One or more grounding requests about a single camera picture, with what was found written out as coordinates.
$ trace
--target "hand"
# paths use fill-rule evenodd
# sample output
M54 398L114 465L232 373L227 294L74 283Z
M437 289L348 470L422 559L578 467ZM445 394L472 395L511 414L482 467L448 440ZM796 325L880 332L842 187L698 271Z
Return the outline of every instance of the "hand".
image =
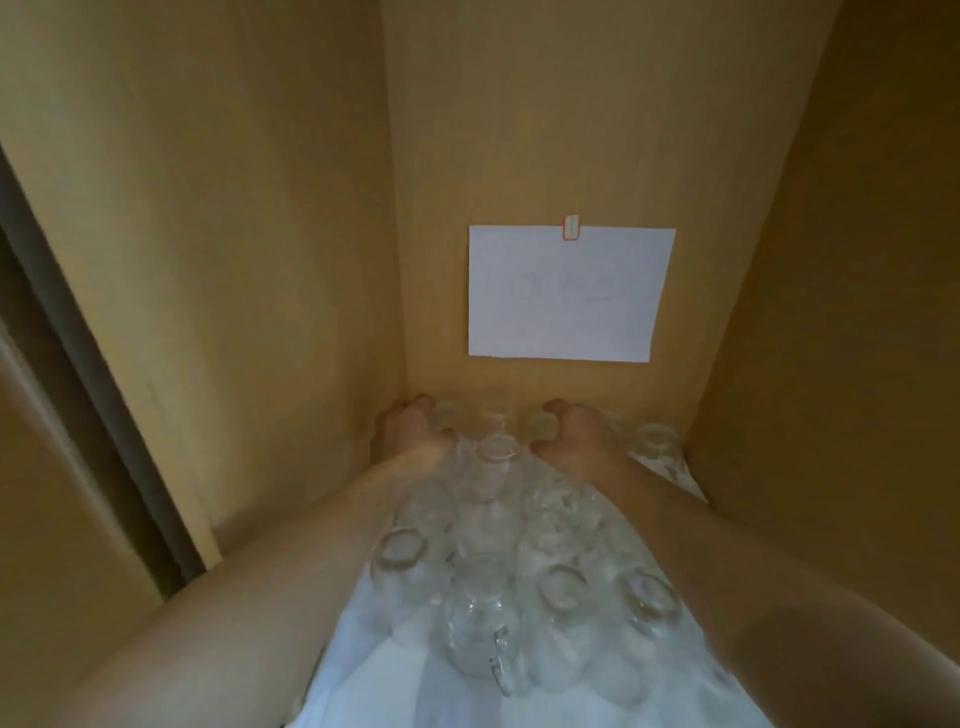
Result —
M370 440L372 465L410 454L430 470L453 447L450 431L438 432L430 422L434 401L419 395L412 402L398 402L376 416L376 432Z
M530 450L561 473L600 487L611 470L629 460L592 407L552 400L543 409L557 416L560 433L556 440L531 443Z

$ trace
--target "white paper sign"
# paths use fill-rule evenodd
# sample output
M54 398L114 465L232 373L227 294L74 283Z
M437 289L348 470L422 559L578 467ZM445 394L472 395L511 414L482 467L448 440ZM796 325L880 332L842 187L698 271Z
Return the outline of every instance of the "white paper sign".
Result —
M470 355L650 361L675 232L471 225Z

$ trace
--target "cardboard wall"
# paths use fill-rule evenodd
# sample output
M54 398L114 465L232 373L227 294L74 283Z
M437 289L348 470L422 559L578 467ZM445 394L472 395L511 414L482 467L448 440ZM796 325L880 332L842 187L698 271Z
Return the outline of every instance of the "cardboard wall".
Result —
M204 560L404 389L373 0L0 8L0 143Z
M839 0L384 0L411 392L685 429ZM468 225L677 228L649 364L467 356Z
M719 510L960 659L960 6L848 0L688 441Z
M68 467L9 343L0 325L0 725L27 728L161 598L102 494Z

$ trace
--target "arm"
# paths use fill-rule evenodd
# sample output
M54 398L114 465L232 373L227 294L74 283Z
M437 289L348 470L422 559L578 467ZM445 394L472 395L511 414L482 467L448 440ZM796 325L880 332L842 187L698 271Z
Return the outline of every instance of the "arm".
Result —
M560 436L534 451L624 513L776 725L960 725L957 665L627 457L593 410L562 400L544 408Z
M302 694L376 540L449 441L418 398L377 421L354 482L197 579L50 725L276 728Z

